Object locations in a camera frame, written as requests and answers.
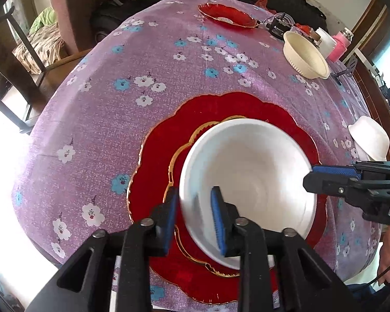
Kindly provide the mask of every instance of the red dish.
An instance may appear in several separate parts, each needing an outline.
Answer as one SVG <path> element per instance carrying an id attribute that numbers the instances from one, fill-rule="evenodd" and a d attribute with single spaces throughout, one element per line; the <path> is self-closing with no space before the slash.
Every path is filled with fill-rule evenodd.
<path id="1" fill-rule="evenodd" d="M 249 14 L 233 7 L 224 6 L 223 4 L 200 4 L 198 9 L 205 16 L 225 22 L 226 24 L 231 24 L 232 26 L 243 28 L 255 28 L 258 26 L 257 21 Z"/>
<path id="2" fill-rule="evenodd" d="M 146 136 L 139 166 L 127 191 L 131 219 L 149 216 L 152 208 L 163 202 L 167 189 L 178 186 L 186 155 L 198 137 L 215 124 L 242 117 L 267 121 L 282 129 L 300 145 L 312 165 L 319 164 L 314 141 L 283 108 L 242 92 L 198 96 L 184 103 L 175 115 L 159 123 Z M 312 247 L 325 230 L 326 200 L 326 196 L 317 197 L 315 219 L 306 238 Z M 152 270 L 196 301 L 206 304 L 236 301 L 237 271 L 216 263 L 198 248 L 186 230 L 180 209 L 175 228 L 169 255 L 151 258 Z M 277 289 L 275 275 L 271 270 L 273 290 Z"/>

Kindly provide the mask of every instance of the pink bottle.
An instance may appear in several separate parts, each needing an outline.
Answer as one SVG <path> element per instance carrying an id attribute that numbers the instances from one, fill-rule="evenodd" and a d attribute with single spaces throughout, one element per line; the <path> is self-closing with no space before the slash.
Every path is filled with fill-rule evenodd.
<path id="1" fill-rule="evenodd" d="M 339 58 L 344 55 L 348 46 L 351 44 L 353 36 L 353 33 L 348 28 L 341 30 L 337 35 L 333 36 L 336 41 L 336 46 L 328 56 L 332 62 L 338 61 Z"/>

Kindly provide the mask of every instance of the black bag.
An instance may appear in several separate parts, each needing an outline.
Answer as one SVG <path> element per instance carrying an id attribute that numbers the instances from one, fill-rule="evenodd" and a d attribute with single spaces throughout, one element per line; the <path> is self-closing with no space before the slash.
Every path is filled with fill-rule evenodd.
<path id="1" fill-rule="evenodd" d="M 143 10 L 136 0 L 103 0 L 90 18 L 91 29 L 96 43 L 130 16 Z"/>

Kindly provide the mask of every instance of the blue gripper pad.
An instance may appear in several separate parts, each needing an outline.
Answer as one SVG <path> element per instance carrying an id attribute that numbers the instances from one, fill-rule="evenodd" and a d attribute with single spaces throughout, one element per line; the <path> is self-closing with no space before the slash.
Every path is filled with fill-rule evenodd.
<path id="1" fill-rule="evenodd" d="M 312 167 L 312 171 L 320 173 L 333 173 L 337 175 L 344 175 L 349 178 L 361 179 L 361 174 L 355 170 L 354 167 L 346 166 L 328 166 L 328 165 L 315 165 Z"/>
<path id="2" fill-rule="evenodd" d="M 219 251 L 224 256 L 227 252 L 227 245 L 225 243 L 225 228 L 223 224 L 223 218 L 221 216 L 221 210 L 219 209 L 218 197 L 215 191 L 211 191 L 211 209 L 212 216 L 214 218 L 215 235 L 217 236 L 217 243 Z"/>
<path id="3" fill-rule="evenodd" d="M 167 216 L 167 223 L 165 228 L 165 238 L 163 240 L 163 249 L 165 251 L 165 254 L 168 253 L 169 247 L 171 246 L 171 239 L 173 236 L 173 231 L 175 227 L 175 220 L 176 220 L 176 207 L 178 206 L 178 196 L 179 192 L 175 191 L 173 193 L 171 203 L 170 203 L 170 210 L 169 215 Z"/>

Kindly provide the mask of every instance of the robotic arm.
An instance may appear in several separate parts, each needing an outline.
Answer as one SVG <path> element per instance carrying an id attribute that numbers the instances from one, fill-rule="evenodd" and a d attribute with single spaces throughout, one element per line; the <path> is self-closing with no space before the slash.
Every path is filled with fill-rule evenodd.
<path id="1" fill-rule="evenodd" d="M 390 225 L 390 162 L 353 166 L 315 166 L 304 178 L 313 193 L 344 197 L 363 210 L 363 218 Z M 127 230 L 95 231 L 68 259 L 28 306 L 27 312 L 108 312 L 117 255 L 121 255 L 117 312 L 150 312 L 149 257 L 167 255 L 178 205 L 177 188 L 150 217 Z M 211 191 L 211 208 L 221 253 L 240 256 L 238 312 L 273 311 L 267 255 L 273 255 L 281 306 L 277 311 L 359 312 L 358 302 L 331 268 L 291 228 L 264 230 L 240 217 L 219 187 Z M 381 311 L 390 311 L 388 305 Z"/>

